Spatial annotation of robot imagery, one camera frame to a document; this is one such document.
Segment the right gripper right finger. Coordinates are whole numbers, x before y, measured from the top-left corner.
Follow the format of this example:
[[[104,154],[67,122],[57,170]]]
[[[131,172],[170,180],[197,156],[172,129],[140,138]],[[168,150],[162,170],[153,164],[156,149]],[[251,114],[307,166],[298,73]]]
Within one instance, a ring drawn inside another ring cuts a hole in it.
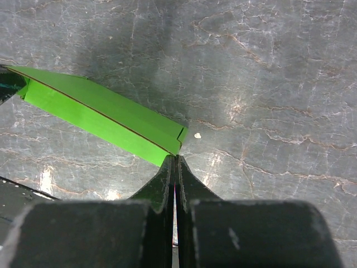
[[[301,200],[223,200],[175,159],[181,267],[342,267],[320,211]]]

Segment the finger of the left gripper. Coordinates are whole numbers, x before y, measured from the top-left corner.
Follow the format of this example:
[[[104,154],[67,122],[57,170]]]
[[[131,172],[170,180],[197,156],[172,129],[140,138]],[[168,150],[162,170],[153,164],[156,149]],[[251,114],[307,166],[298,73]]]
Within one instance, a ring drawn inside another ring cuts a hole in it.
[[[1,64],[1,105],[19,95],[21,99],[25,98],[28,90],[29,79],[25,76],[10,70],[9,67]]]

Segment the green paper box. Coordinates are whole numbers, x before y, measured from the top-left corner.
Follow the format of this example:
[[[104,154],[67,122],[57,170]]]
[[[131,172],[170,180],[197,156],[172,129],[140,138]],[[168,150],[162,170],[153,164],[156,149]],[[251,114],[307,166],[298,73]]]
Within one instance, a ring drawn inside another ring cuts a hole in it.
[[[6,66],[29,79],[25,102],[156,166],[179,154],[187,127],[83,76]]]

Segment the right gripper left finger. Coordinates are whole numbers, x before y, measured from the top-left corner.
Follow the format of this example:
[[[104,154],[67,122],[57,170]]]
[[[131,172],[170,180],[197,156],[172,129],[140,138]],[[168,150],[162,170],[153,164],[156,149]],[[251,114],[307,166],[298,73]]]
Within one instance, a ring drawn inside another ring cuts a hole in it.
[[[1,250],[2,267],[171,267],[175,158],[126,200],[26,207]]]

